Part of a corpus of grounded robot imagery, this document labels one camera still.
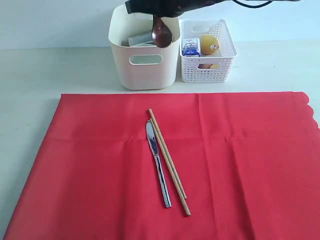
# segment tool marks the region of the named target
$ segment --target red cloth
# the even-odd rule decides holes
[[[301,92],[64,94],[6,240],[318,240],[320,131]],[[153,109],[191,211],[146,140]]]

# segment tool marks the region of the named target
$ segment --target white storage bin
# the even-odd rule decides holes
[[[131,90],[163,89],[175,82],[180,45],[180,28],[177,18],[164,17],[173,40],[166,48],[156,46],[122,46],[129,37],[150,31],[150,17],[128,14],[125,5],[113,11],[109,41],[121,84]]]
[[[224,20],[184,19],[181,24],[181,39],[201,38],[212,35],[219,42],[219,49],[212,55],[187,57],[180,48],[182,80],[186,83],[223,83],[227,80],[234,58],[237,56],[235,45],[231,39]],[[200,69],[200,64],[216,65],[214,69]]]

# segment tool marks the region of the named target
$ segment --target white table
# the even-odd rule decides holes
[[[320,40],[236,43],[228,82],[183,83],[139,93],[304,91],[320,121]],[[0,51],[0,239],[61,93],[133,93],[118,80],[110,48]]]

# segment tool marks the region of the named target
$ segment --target metal knife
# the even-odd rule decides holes
[[[152,123],[150,120],[146,123],[145,128],[146,128],[146,135],[147,135],[147,138],[149,141],[149,145],[150,145],[152,154],[154,156],[156,169],[158,171],[158,176],[159,176],[159,181],[160,181],[160,185],[161,185],[164,204],[165,204],[166,208],[170,208],[171,201],[170,201],[170,197],[169,197],[169,193],[168,193],[168,188],[167,188],[164,172],[163,172],[162,166],[161,166],[161,160],[159,157],[159,151],[158,151],[158,147],[157,147],[157,139],[156,139],[155,132],[154,132],[154,129],[152,127]]]

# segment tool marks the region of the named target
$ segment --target chopsticks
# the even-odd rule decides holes
[[[175,189],[178,192],[178,195],[179,195],[180,201],[181,201],[181,203],[183,205],[185,214],[187,216],[190,216],[191,213],[190,213],[190,210],[189,210],[187,202],[186,202],[187,196],[186,196],[185,190],[184,190],[184,188],[182,186],[182,183],[180,181],[180,178],[178,176],[175,164],[174,164],[174,162],[173,162],[173,160],[171,158],[171,155],[170,155],[170,153],[168,151],[167,145],[166,145],[165,140],[164,140],[164,138],[163,138],[163,136],[161,134],[161,131],[159,129],[156,117],[155,117],[152,109],[149,109],[149,113],[150,113],[150,116],[151,116],[150,120],[151,120],[151,123],[152,123],[152,127],[153,127],[153,131],[154,131],[155,137],[156,137],[156,139],[158,141],[158,144],[159,144],[159,147],[161,149],[161,152],[162,152],[163,158],[165,160],[165,163],[166,163],[166,165],[167,165],[167,167],[169,169],[169,172],[170,172],[171,178],[173,180]]]

